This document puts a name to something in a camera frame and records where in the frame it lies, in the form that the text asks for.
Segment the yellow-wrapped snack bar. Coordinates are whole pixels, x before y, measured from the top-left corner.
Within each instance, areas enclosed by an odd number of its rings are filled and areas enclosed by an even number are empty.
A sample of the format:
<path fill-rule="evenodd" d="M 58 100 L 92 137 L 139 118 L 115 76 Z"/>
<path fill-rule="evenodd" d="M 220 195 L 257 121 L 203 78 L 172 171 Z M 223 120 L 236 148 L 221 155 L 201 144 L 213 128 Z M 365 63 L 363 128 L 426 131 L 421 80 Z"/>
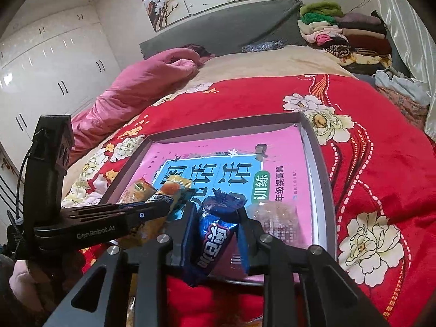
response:
<path fill-rule="evenodd" d="M 144 179 L 130 184 L 118 203 L 129 204 L 135 215 L 129 233 L 117 238 L 117 244 L 122 248 L 139 247 L 158 237 L 167 216 L 191 189 L 192 180 L 178 175 L 170 175 L 159 190 Z"/>

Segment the clear-wrapped pastry snack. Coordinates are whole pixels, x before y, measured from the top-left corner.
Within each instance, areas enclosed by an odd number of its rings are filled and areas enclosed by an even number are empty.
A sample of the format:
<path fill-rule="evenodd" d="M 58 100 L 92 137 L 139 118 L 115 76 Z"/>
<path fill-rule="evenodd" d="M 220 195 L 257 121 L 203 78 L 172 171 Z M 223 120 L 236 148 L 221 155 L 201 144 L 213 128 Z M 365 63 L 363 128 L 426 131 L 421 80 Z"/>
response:
<path fill-rule="evenodd" d="M 265 200 L 249 205 L 246 211 L 249 219 L 260 222 L 266 234 L 289 246 L 301 247 L 304 243 L 294 204 Z"/>

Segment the blue snack packet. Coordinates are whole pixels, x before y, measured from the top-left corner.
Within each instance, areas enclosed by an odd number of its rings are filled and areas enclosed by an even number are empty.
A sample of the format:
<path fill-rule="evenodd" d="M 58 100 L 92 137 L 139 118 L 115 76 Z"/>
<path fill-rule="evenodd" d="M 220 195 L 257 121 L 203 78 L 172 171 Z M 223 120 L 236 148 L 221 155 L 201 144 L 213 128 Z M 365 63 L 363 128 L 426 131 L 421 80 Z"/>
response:
<path fill-rule="evenodd" d="M 239 210 L 245 207 L 242 194 L 214 189 L 196 212 L 190 238 L 185 245 L 183 280 L 195 287 L 205 280 L 219 263 L 240 223 Z"/>

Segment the orange-wrapped cracker pack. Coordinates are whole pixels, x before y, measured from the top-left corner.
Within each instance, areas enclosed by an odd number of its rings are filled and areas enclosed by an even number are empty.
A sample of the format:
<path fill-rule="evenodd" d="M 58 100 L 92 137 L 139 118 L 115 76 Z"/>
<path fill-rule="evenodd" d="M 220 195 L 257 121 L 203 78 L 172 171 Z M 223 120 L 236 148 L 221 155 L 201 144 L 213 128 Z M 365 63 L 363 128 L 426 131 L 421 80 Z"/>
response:
<path fill-rule="evenodd" d="M 133 181 L 121 194 L 118 203 L 128 204 L 145 202 L 156 192 L 156 189 L 143 178 Z"/>

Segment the grey shallow box tray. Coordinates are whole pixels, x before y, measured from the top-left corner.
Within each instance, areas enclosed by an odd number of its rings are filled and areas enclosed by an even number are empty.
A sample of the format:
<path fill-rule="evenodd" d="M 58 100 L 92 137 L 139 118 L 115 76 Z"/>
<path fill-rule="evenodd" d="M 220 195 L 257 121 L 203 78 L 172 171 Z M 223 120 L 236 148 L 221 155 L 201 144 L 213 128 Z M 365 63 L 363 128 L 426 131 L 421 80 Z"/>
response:
<path fill-rule="evenodd" d="M 101 201 L 117 202 L 140 178 L 160 188 L 170 175 L 192 180 L 196 205 L 214 189 L 242 194 L 247 205 L 265 200 L 294 204 L 301 247 L 317 244 L 330 255 L 337 252 L 330 179 L 303 114 L 241 117 L 147 136 Z"/>

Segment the pink quilt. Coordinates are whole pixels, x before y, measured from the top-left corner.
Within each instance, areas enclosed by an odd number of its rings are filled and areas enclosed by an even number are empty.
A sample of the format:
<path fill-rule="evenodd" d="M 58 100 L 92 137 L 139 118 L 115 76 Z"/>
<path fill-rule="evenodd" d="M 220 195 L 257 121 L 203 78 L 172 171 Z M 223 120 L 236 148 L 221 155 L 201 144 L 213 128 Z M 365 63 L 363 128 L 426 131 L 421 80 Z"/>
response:
<path fill-rule="evenodd" d="M 72 118 L 72 165 L 145 108 L 186 85 L 213 56 L 189 48 L 165 50 L 127 66 L 89 108 Z"/>

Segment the pink children's book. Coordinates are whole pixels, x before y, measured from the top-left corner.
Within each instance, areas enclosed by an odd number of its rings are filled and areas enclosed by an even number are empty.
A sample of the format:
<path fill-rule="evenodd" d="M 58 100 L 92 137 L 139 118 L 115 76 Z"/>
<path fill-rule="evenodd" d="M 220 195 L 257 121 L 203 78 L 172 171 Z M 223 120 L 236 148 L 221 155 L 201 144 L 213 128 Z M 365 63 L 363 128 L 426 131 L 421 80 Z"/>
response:
<path fill-rule="evenodd" d="M 129 169 L 120 202 L 139 202 L 170 176 L 189 180 L 185 199 L 198 212 L 191 268 L 198 277 L 249 281 L 237 246 L 237 228 L 211 216 L 202 203 L 226 193 L 244 203 L 247 217 L 289 246 L 313 242 L 306 142 L 299 126 L 233 129 L 152 140 Z"/>

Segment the red floral blanket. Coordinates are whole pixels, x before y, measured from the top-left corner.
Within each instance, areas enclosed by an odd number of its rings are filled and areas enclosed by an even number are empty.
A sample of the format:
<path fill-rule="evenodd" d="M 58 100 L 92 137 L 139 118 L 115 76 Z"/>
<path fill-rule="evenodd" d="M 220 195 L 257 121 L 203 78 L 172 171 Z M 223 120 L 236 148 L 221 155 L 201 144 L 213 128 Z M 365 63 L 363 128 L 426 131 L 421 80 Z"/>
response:
<path fill-rule="evenodd" d="M 65 207 L 102 198 L 147 135 L 237 117 L 301 112 L 330 174 L 338 262 L 392 326 L 435 296 L 435 148 L 368 83 L 328 74 L 206 82 L 165 96 L 85 162 Z"/>

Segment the white wardrobe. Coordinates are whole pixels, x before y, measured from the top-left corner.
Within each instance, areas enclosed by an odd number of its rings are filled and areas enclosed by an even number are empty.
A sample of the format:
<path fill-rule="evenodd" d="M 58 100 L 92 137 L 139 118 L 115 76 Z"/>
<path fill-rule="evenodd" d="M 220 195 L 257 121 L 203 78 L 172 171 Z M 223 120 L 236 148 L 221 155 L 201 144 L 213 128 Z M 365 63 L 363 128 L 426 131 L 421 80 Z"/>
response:
<path fill-rule="evenodd" d="M 61 11 L 1 40 L 1 144 L 19 168 L 38 119 L 76 115 L 120 73 L 96 9 Z"/>

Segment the dark patterned pillow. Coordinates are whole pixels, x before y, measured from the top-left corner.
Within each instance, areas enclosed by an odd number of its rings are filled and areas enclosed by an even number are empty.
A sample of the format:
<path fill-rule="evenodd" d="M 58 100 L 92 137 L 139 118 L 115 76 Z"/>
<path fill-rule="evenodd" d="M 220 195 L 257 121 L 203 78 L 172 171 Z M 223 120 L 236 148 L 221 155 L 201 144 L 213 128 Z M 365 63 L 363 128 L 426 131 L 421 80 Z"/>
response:
<path fill-rule="evenodd" d="M 284 44 L 281 41 L 266 41 L 259 44 L 248 44 L 242 48 L 242 52 L 264 52 L 282 48 L 284 48 Z"/>

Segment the beige bed sheet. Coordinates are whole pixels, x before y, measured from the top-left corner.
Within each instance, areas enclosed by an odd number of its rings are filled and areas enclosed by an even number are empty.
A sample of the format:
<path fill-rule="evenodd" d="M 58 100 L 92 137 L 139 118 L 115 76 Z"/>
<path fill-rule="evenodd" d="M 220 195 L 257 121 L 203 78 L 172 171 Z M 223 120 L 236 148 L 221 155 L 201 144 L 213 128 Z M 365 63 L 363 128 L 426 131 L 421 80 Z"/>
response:
<path fill-rule="evenodd" d="M 145 108 L 77 162 L 69 165 L 64 180 L 63 206 L 98 202 L 145 137 L 172 127 L 172 117 L 165 115 L 169 104 L 182 110 L 192 105 L 194 99 L 200 100 L 200 104 L 189 115 L 181 115 L 175 121 L 174 127 L 179 128 L 186 120 L 199 123 L 200 111 L 214 104 L 214 94 L 222 94 L 215 85 L 219 81 L 304 74 L 351 75 L 331 57 L 308 47 L 290 46 L 281 50 L 230 54 L 207 60 L 186 85 Z"/>

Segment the light blue crumpled cloth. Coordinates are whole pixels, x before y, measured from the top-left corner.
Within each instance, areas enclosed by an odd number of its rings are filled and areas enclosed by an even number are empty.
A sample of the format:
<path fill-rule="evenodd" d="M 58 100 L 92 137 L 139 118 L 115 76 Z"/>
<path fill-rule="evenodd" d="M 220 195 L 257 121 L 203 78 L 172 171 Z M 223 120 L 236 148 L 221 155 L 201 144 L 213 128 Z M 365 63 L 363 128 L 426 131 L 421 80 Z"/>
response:
<path fill-rule="evenodd" d="M 383 70 L 377 70 L 374 78 L 376 86 L 394 90 L 422 106 L 430 104 L 430 94 L 420 81 L 407 78 L 403 73 L 391 66 Z"/>

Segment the grey headboard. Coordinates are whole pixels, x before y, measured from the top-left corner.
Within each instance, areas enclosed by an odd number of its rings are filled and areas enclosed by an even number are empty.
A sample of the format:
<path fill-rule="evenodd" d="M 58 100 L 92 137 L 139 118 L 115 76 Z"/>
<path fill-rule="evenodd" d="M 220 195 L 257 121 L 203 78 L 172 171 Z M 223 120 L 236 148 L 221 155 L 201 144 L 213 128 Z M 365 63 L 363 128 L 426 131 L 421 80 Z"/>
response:
<path fill-rule="evenodd" d="M 304 46 L 297 21 L 301 0 L 268 0 L 226 7 L 189 19 L 140 44 L 145 59 L 164 50 L 197 44 L 216 56 L 249 44 L 281 41 Z"/>

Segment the stack of folded clothes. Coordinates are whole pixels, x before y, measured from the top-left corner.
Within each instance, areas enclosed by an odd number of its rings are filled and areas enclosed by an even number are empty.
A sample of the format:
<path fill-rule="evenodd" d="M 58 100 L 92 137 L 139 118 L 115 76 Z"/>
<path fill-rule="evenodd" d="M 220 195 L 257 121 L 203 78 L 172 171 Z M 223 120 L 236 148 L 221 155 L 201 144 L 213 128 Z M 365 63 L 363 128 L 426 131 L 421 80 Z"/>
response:
<path fill-rule="evenodd" d="M 345 13 L 335 2 L 316 2 L 302 5 L 299 15 L 299 32 L 308 46 L 340 66 L 371 73 L 392 65 L 388 30 L 376 12 Z"/>

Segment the white satin curtain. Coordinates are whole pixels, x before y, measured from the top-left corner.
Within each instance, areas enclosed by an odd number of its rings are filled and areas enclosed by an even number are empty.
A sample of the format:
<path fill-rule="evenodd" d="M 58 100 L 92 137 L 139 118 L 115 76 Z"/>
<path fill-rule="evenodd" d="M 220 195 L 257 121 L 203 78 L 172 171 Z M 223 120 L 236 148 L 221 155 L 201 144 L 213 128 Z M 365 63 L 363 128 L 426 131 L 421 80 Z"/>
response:
<path fill-rule="evenodd" d="M 376 0 L 402 61 L 429 95 L 424 131 L 435 139 L 435 41 L 407 0 Z"/>

